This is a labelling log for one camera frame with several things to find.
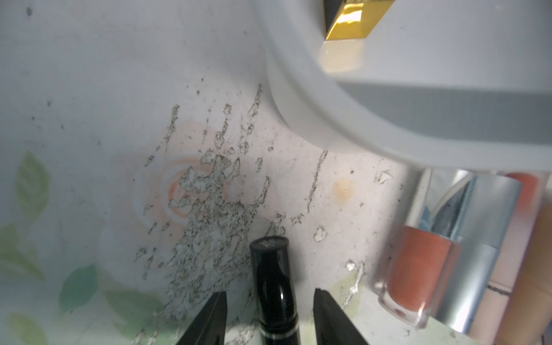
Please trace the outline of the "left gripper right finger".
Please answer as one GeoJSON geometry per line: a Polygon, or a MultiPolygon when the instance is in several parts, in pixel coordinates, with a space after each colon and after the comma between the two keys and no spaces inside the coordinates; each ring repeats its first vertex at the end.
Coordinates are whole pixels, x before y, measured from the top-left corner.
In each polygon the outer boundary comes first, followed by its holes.
{"type": "Polygon", "coordinates": [[[327,290],[315,290],[313,317],[317,345],[369,344],[327,290]]]}

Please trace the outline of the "white plastic storage box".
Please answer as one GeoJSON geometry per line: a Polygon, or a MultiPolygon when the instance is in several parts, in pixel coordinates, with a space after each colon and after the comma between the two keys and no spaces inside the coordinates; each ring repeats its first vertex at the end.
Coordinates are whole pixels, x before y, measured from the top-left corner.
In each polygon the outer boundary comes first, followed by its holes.
{"type": "Polygon", "coordinates": [[[325,37],[321,1],[252,1],[290,129],[422,167],[551,170],[550,1],[395,1],[325,37]]]}

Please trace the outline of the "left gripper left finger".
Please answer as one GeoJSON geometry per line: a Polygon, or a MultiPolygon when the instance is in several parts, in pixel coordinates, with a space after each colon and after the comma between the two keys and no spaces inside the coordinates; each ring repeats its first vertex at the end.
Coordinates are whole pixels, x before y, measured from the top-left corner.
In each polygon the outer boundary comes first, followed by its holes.
{"type": "Polygon", "coordinates": [[[213,293],[176,344],[224,344],[227,313],[227,293],[225,291],[213,293]]]}

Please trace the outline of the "gold black lipstick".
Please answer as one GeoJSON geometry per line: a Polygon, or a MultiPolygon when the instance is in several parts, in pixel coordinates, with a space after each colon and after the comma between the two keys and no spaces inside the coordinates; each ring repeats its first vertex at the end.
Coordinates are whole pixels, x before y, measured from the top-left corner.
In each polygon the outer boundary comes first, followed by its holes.
{"type": "Polygon", "coordinates": [[[366,38],[393,3],[393,0],[324,0],[326,41],[366,38]]]}

